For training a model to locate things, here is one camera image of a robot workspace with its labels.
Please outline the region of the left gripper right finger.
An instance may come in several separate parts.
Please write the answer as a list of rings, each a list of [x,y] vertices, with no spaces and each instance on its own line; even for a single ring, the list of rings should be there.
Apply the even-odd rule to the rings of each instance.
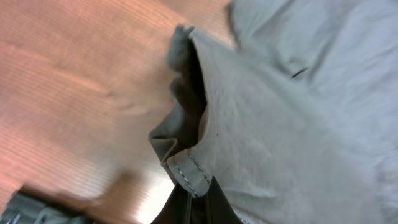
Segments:
[[[242,224],[214,177],[205,195],[205,215],[207,224]]]

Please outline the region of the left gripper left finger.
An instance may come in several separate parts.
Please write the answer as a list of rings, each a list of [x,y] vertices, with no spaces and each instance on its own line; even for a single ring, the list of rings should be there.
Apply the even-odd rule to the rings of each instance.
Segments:
[[[189,224],[191,205],[192,195],[177,184],[151,224]]]

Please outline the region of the grey shorts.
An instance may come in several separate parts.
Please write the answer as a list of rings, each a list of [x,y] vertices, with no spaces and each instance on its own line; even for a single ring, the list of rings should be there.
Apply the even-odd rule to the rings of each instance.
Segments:
[[[397,2],[232,1],[236,49],[177,26],[149,141],[243,223],[397,222]]]

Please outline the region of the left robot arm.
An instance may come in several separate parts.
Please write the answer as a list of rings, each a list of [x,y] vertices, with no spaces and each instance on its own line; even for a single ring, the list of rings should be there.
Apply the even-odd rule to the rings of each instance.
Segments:
[[[1,214],[2,224],[100,224],[92,215],[46,195],[20,189]],[[152,224],[242,224],[215,178],[201,197],[194,198],[176,185]]]

